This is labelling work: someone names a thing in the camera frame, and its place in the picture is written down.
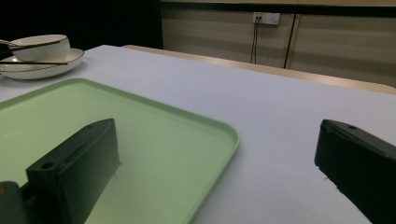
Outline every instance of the electrical outlet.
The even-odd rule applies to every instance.
[[[266,12],[265,13],[265,24],[278,25],[280,13]]]
[[[259,19],[259,23],[264,24],[265,23],[265,14],[264,12],[253,12],[253,23],[256,22],[257,18]]]

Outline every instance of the power cord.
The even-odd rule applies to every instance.
[[[256,17],[254,21],[254,33],[253,33],[253,44],[251,46],[251,53],[250,53],[250,63],[253,62],[253,55],[254,55],[254,63],[256,63],[256,56],[257,56],[257,33],[259,31],[259,24],[262,17]]]

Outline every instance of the dark background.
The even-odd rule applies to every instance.
[[[101,45],[162,49],[160,4],[160,0],[6,1],[1,4],[0,39],[58,34],[67,35],[75,49]]]

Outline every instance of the chopsticks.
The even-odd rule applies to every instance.
[[[52,41],[49,43],[44,43],[44,44],[36,44],[36,45],[29,45],[29,46],[24,46],[20,48],[15,48],[15,49],[3,49],[0,50],[0,54],[5,54],[5,53],[10,53],[12,51],[18,51],[18,50],[23,50],[23,49],[33,49],[33,48],[38,48],[42,46],[47,46],[47,45],[53,45],[60,43],[61,41]],[[0,64],[54,64],[54,65],[67,65],[67,63],[35,63],[35,62],[0,62]]]
[[[0,62],[0,64],[54,64],[54,65],[68,65],[68,63],[34,63],[34,62]]]
[[[15,49],[3,49],[3,50],[0,50],[0,54],[2,54],[2,53],[10,53],[12,51],[18,51],[18,50],[23,50],[23,49],[33,49],[33,48],[38,48],[38,47],[42,47],[42,46],[57,44],[57,43],[60,43],[60,42],[61,41],[58,40],[58,41],[52,41],[52,42],[48,42],[48,43],[44,43],[44,44],[23,46],[23,47],[15,48]]]

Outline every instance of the spoon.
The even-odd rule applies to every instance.
[[[18,45],[14,44],[14,43],[11,43],[9,41],[2,40],[2,39],[0,39],[0,44],[6,44],[6,45],[9,45],[9,46],[12,46],[12,47],[17,47],[18,46]]]

